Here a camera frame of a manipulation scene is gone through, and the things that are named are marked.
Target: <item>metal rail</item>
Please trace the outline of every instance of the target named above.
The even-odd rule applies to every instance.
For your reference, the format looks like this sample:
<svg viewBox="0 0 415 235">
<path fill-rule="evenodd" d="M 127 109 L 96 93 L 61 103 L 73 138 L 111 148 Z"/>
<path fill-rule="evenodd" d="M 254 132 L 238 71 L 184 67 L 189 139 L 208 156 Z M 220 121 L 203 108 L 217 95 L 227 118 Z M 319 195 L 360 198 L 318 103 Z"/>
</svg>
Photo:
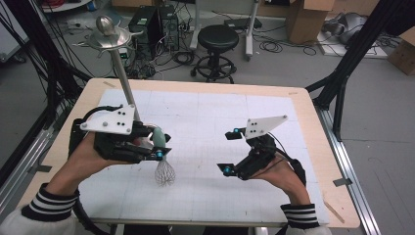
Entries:
<svg viewBox="0 0 415 235">
<path fill-rule="evenodd" d="M 316 112 L 320 117 L 343 178 L 350 179 L 352 182 L 351 184 L 347 185 L 347 190 L 353 199 L 354 206 L 356 207 L 357 213 L 359 214 L 362 226 L 364 227 L 366 234 L 380 235 L 381 231 L 379 230 L 375 217 L 370 210 L 366 197 L 364 196 L 359 180 L 357 179 L 357 175 L 354 172 L 353 165 L 351 164 L 346 152 L 345 145 L 343 142 L 338 141 L 335 133 L 333 132 L 333 118 L 330 112 L 321 110 L 319 108 L 316 108 Z"/>
<path fill-rule="evenodd" d="M 53 137 L 53 127 L 41 130 L 0 190 L 0 214 L 15 197 L 29 170 L 36 164 Z"/>
</svg>

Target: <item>stool base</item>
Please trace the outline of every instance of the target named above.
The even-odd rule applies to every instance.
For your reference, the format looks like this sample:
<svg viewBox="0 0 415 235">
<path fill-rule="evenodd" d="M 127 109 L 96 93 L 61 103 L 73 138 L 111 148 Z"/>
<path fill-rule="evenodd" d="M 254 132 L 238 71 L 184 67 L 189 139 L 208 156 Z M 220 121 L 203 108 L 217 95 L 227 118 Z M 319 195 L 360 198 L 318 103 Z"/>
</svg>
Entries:
<svg viewBox="0 0 415 235">
<path fill-rule="evenodd" d="M 201 65 L 202 62 L 207 60 L 206 65 Z M 236 71 L 235 65 L 227 58 L 212 55 L 201 58 L 190 71 L 192 76 L 196 76 L 196 71 L 207 79 L 207 82 L 217 81 L 218 79 L 229 78 L 231 84 L 235 84 L 231 74 Z"/>
</svg>

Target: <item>floor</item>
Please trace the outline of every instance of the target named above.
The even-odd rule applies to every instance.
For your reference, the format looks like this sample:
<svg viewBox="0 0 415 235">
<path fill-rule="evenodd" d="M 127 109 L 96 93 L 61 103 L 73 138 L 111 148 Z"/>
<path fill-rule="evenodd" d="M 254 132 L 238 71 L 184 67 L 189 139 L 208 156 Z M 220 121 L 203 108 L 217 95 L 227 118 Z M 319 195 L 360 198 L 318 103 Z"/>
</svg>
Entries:
<svg viewBox="0 0 415 235">
<path fill-rule="evenodd" d="M 114 14 L 121 25 L 127 25 L 131 15 L 105 9 L 98 14 Z M 223 16 L 202 19 L 202 24 L 223 24 Z M 261 19 L 266 31 L 283 25 L 278 19 Z M 65 39 L 69 45 L 84 41 L 87 29 L 67 30 Z M 285 29 L 269 32 L 256 32 L 284 39 Z M 98 53 L 90 48 L 71 46 L 82 63 L 97 77 L 113 75 L 108 54 L 97 58 Z M 245 35 L 240 34 L 240 43 L 225 54 L 238 67 L 234 75 L 237 84 L 255 84 L 269 86 L 305 87 L 329 75 L 337 66 L 340 57 L 324 56 L 318 47 L 314 47 L 314 56 L 304 54 L 302 48 L 282 46 L 280 53 L 271 53 L 259 49 L 254 43 L 254 56 L 247 62 L 245 53 Z M 196 54 L 206 52 L 198 48 Z M 159 57 L 159 64 L 168 59 L 168 55 Z M 156 67 L 153 80 L 174 80 L 204 82 L 200 77 L 190 75 L 190 67 L 182 66 L 172 70 L 177 64 L 169 62 Z M 360 180 L 366 199 L 371 207 L 381 233 L 413 234 L 415 230 L 415 79 L 407 76 L 387 60 L 363 59 L 352 74 L 346 90 L 346 100 L 342 123 L 342 137 L 347 153 Z M 6 123 L 1 131 L 1 165 L 8 159 L 28 129 L 45 107 L 45 95 L 30 62 L 25 64 L 7 63 L 0 67 L 0 94 L 2 115 L 0 121 Z M 173 228 L 174 234 L 200 234 L 200 227 Z M 364 234 L 360 228 L 332 229 L 333 234 Z M 90 234 L 78 226 L 76 234 Z"/>
</svg>

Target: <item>cardboard box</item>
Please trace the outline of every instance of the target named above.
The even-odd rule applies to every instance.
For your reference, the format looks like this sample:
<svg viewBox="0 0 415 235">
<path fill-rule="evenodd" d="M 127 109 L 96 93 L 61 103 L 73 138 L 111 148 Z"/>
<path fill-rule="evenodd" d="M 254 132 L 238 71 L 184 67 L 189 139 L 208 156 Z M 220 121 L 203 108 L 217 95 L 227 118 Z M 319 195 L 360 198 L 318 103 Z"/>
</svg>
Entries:
<svg viewBox="0 0 415 235">
<path fill-rule="evenodd" d="M 162 0 L 112 0 L 113 6 L 118 9 L 136 9 L 141 5 L 159 6 Z"/>
<path fill-rule="evenodd" d="M 329 15 L 336 16 L 338 13 L 357 13 L 369 16 L 378 5 L 379 0 L 336 0 Z"/>
<path fill-rule="evenodd" d="M 407 75 L 415 75 L 415 26 L 400 35 L 402 41 L 388 61 Z"/>
<path fill-rule="evenodd" d="M 295 44 L 314 44 L 335 0 L 297 0 L 286 17 L 287 38 Z"/>
</svg>

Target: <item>whisk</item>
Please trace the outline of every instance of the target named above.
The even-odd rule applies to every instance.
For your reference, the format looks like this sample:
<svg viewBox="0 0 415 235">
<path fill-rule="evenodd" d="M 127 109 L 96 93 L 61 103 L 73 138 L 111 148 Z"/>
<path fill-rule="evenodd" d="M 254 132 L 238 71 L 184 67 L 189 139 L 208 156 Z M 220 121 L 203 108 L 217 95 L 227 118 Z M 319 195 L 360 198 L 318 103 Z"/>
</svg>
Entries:
<svg viewBox="0 0 415 235">
<path fill-rule="evenodd" d="M 165 136 L 159 127 L 156 127 L 153 131 L 153 143 L 156 147 L 165 148 Z M 166 155 L 162 156 L 155 172 L 156 182 L 160 186 L 167 186 L 173 184 L 175 178 L 174 168 L 167 162 Z"/>
</svg>

